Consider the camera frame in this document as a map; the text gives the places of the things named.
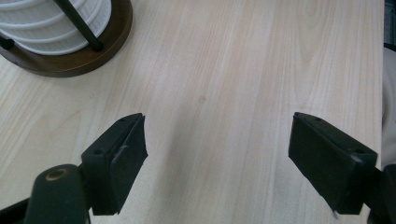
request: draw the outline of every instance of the wooden table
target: wooden table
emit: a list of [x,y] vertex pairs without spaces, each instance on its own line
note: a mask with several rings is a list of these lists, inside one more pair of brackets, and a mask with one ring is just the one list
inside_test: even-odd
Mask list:
[[117,119],[147,116],[148,159],[121,213],[93,223],[337,219],[288,158],[292,115],[380,149],[382,0],[133,0],[126,45],[81,77],[0,60],[0,208]]

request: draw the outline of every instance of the black metal rod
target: black metal rod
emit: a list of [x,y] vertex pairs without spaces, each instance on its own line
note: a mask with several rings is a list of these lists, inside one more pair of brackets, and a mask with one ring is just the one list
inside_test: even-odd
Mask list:
[[12,49],[12,47],[14,47],[14,41],[0,36],[0,46],[3,49]]
[[76,9],[70,3],[69,0],[54,0],[58,7],[66,14],[67,18],[77,27],[79,32],[84,35],[85,39],[90,43],[91,47],[95,51],[100,51],[103,48],[103,44],[99,42],[96,36],[93,34],[87,23],[81,18]]

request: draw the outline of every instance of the stack of plates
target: stack of plates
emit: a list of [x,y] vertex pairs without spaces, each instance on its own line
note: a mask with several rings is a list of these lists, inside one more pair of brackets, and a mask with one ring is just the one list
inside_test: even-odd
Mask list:
[[[99,36],[111,16],[110,0],[70,0],[92,32]],[[0,32],[37,54],[62,55],[88,42],[53,0],[2,0]]]

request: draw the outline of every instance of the light wood grain surface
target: light wood grain surface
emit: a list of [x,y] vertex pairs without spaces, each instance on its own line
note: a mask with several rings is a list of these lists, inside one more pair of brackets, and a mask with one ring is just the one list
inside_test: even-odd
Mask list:
[[295,111],[379,152],[383,0],[133,0],[105,66],[73,78],[0,59],[0,208],[117,119],[147,116],[148,158],[121,213],[93,223],[365,223],[288,158]]

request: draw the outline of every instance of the round wooden tray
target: round wooden tray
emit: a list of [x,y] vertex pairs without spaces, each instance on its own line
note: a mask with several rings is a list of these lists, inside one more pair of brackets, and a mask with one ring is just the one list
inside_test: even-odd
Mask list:
[[108,62],[125,43],[131,30],[133,9],[130,0],[112,0],[111,17],[106,29],[98,37],[104,48],[95,52],[90,46],[61,56],[32,53],[16,44],[11,50],[0,48],[0,54],[17,66],[45,77],[74,77]]

